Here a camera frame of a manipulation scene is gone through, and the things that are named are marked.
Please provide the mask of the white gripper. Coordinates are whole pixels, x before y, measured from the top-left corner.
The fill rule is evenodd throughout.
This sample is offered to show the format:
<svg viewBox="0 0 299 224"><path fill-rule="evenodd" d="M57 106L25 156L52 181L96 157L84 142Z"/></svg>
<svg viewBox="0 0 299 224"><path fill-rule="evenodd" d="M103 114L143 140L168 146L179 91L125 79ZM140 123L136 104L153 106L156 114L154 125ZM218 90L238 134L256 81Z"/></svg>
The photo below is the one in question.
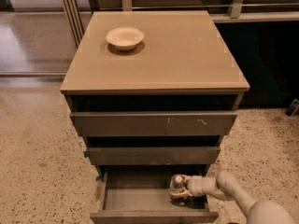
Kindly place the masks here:
<svg viewBox="0 0 299 224"><path fill-rule="evenodd" d="M178 199L186 199L188 197L201 197L204 195L203 191L203 177L200 175L180 175L183 179L183 183L187 185L188 191L183 192L169 192L169 197L172 200L178 200Z"/></svg>

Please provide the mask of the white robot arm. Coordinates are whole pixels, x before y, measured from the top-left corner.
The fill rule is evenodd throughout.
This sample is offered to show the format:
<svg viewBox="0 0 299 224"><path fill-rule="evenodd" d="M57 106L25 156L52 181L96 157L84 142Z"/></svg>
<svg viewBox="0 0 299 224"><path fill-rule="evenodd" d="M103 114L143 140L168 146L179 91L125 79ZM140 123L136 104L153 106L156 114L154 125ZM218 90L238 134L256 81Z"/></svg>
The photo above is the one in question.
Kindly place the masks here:
<svg viewBox="0 0 299 224"><path fill-rule="evenodd" d="M280 204L268 200L255 200L227 171L216 177L201 175L173 175L169 196L172 200L210 195L218 200L236 202L246 224L296 224L290 213Z"/></svg>

